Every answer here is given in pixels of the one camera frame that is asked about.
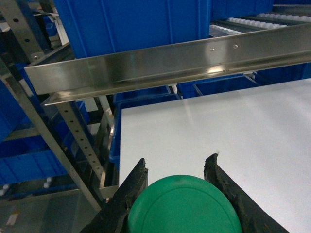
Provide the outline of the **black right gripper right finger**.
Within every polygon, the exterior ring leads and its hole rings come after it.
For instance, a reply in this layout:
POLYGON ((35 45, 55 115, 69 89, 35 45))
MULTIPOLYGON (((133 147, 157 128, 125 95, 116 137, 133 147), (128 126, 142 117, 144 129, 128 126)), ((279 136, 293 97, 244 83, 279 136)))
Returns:
POLYGON ((217 164, 218 154, 205 160, 204 179, 217 187, 230 201, 240 220, 244 233, 287 233, 243 191, 217 164))

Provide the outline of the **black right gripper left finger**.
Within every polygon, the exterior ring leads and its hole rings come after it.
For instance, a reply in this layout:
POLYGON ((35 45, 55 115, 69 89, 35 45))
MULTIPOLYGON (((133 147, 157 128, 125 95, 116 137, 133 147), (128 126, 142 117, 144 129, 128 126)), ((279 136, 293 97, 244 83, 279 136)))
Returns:
POLYGON ((82 233, 122 233, 129 212, 138 196, 148 186, 148 169, 141 158, 102 210, 82 233))

